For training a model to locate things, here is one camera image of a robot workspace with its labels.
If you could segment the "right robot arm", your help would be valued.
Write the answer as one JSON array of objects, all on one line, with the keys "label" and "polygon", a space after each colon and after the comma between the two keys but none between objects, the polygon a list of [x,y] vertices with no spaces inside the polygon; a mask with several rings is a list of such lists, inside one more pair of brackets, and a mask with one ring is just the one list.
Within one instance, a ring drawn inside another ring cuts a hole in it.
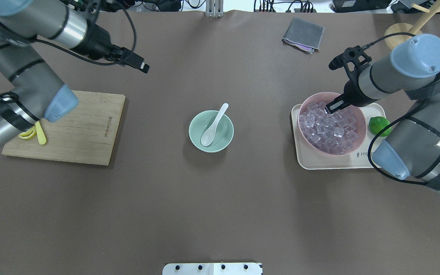
[{"label": "right robot arm", "polygon": [[391,180],[440,192],[440,38],[410,34],[379,61],[365,52],[372,45],[347,48],[329,63],[331,70],[344,68],[348,82],[325,109],[334,113],[349,106],[364,107],[404,91],[414,104],[389,124],[392,131],[373,150],[383,131],[375,134],[368,161]]}]

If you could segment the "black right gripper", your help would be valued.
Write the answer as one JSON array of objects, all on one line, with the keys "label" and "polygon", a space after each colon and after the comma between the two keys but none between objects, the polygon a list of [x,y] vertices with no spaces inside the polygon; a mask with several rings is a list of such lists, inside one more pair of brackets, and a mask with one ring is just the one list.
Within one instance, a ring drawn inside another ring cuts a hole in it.
[{"label": "black right gripper", "polygon": [[329,63],[328,67],[331,70],[344,68],[349,80],[344,85],[343,93],[325,105],[326,113],[333,114],[350,105],[365,107],[373,103],[373,99],[365,95],[359,86],[359,76],[372,64],[372,58],[364,51],[365,48],[361,46],[349,47]]}]

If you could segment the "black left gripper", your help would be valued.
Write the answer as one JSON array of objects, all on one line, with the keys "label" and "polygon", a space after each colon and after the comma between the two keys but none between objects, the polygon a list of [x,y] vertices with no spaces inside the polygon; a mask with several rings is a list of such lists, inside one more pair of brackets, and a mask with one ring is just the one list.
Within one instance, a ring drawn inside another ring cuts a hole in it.
[{"label": "black left gripper", "polygon": [[87,23],[87,31],[84,40],[73,48],[73,52],[80,54],[90,60],[96,61],[105,59],[117,61],[122,66],[130,66],[142,73],[147,74],[150,66],[145,63],[144,58],[127,48],[120,48],[111,43],[108,31],[97,24]]}]

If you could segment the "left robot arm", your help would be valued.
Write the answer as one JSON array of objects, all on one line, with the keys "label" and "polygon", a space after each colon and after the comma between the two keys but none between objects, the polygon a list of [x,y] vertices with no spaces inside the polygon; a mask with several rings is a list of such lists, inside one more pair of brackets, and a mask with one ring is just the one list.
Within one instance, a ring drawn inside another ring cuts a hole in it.
[{"label": "left robot arm", "polygon": [[0,0],[0,72],[14,85],[0,94],[0,147],[40,119],[55,122],[78,105],[78,98],[32,47],[43,43],[104,66],[119,64],[147,73],[133,49],[110,41],[96,24],[101,9],[123,9],[115,0]]}]

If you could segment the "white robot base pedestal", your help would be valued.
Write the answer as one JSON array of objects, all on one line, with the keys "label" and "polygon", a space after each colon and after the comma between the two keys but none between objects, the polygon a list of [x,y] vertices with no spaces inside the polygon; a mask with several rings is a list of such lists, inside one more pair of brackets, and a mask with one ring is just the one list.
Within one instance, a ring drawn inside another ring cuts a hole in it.
[{"label": "white robot base pedestal", "polygon": [[170,263],[162,270],[163,275],[262,275],[261,263],[210,262]]}]

